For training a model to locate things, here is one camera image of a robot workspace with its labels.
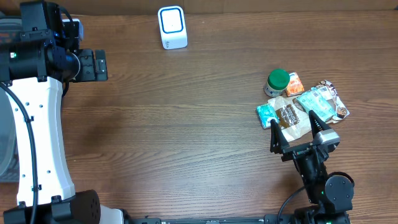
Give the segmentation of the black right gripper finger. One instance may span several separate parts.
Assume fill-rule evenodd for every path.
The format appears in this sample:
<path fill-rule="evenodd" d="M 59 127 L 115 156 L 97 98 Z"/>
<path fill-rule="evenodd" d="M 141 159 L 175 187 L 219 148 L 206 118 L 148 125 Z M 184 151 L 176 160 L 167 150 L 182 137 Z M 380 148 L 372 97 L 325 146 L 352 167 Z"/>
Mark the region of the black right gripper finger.
<path fill-rule="evenodd" d="M 315 137 L 320 131 L 331 129 L 329 125 L 327 125 L 321 118 L 318 117 L 314 110 L 310 110 L 308 112 L 308 117 L 311 124 L 313 137 Z"/>
<path fill-rule="evenodd" d="M 279 124 L 272 119 L 271 120 L 271 146 L 270 152 L 275 154 L 283 154 L 284 150 L 289 148 L 289 142 L 284 137 Z"/>

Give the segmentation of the clear bread bag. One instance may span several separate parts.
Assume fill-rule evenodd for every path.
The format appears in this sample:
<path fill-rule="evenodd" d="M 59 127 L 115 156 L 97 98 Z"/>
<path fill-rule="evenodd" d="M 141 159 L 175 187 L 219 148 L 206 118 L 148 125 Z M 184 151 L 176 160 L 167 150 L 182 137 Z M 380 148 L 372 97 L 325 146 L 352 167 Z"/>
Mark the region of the clear bread bag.
<path fill-rule="evenodd" d="M 332 119 L 325 123 L 338 123 L 350 115 L 332 82 L 322 80 L 313 87 L 321 91 L 323 97 L 336 112 Z M 297 100 L 299 96 L 278 96 L 268 100 L 268 103 L 275 109 L 279 118 L 279 126 L 288 142 L 299 139 L 311 131 L 308 113 Z"/>

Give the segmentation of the green wipes packet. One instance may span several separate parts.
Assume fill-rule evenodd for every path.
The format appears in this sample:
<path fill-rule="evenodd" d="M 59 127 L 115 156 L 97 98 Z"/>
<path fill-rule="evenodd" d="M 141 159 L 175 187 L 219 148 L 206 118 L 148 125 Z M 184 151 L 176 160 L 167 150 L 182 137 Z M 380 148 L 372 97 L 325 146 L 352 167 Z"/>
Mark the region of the green wipes packet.
<path fill-rule="evenodd" d="M 315 87 L 302 93 L 297 97 L 297 100 L 307 113 L 311 110 L 314 111 L 324 122 L 329 121 L 336 114 L 329 102 L 323 97 L 321 91 Z"/>

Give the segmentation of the teal tissue packet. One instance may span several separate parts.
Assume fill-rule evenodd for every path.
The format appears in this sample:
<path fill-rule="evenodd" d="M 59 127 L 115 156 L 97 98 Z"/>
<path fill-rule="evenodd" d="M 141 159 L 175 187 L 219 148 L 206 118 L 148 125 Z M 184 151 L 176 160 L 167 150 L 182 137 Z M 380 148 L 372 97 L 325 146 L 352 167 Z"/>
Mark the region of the teal tissue packet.
<path fill-rule="evenodd" d="M 258 106 L 256 111 L 263 129 L 269 128 L 272 120 L 279 123 L 279 118 L 277 117 L 275 109 L 269 103 Z"/>

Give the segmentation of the orange tissue packet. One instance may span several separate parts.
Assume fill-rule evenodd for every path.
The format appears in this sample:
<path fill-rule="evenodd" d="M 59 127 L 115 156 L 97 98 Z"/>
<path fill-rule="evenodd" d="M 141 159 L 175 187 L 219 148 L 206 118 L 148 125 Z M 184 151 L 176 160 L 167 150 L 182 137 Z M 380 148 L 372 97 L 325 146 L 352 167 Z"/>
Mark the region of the orange tissue packet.
<path fill-rule="evenodd" d="M 295 96 L 302 94 L 305 91 L 305 89 L 298 74 L 296 72 L 292 72 L 289 74 L 289 77 L 290 81 L 285 89 L 287 96 Z"/>

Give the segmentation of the green lid jar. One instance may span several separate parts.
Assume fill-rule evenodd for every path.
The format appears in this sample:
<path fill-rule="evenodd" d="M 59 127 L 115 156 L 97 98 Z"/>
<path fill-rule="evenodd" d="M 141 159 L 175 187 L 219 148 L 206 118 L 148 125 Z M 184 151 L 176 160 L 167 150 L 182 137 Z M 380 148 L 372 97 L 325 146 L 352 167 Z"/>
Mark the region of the green lid jar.
<path fill-rule="evenodd" d="M 275 69 L 270 72 L 264 85 L 264 92 L 270 97 L 277 97 L 287 88 L 290 75 L 283 69 Z"/>

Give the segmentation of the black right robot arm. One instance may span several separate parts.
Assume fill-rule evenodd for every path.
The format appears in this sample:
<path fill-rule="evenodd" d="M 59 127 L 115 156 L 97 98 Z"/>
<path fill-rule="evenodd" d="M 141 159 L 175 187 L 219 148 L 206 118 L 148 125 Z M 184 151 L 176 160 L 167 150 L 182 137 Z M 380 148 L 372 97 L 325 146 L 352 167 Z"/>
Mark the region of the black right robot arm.
<path fill-rule="evenodd" d="M 291 147 L 278 123 L 271 120 L 270 152 L 280 154 L 284 162 L 292 161 L 300 174 L 303 187 L 296 190 L 279 208 L 276 223 L 350 223 L 347 211 L 353 209 L 354 180 L 345 172 L 328 173 L 324 162 L 340 143 L 340 137 L 309 111 L 313 140 Z M 300 192 L 306 191 L 309 207 L 298 208 L 283 216 L 286 205 Z"/>

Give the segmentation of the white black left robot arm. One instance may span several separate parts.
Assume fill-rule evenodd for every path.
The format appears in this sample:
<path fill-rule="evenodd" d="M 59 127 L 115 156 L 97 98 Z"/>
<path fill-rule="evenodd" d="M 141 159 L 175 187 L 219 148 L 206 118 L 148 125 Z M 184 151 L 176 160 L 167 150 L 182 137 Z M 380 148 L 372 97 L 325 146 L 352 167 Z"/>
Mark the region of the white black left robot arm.
<path fill-rule="evenodd" d="M 61 105 L 71 82 L 108 78 L 105 53 L 79 47 L 81 25 L 46 1 L 20 5 L 19 38 L 1 45 L 1 88 L 8 94 L 19 155 L 17 207 L 5 223 L 116 223 L 119 210 L 94 190 L 77 192 L 68 171 Z"/>

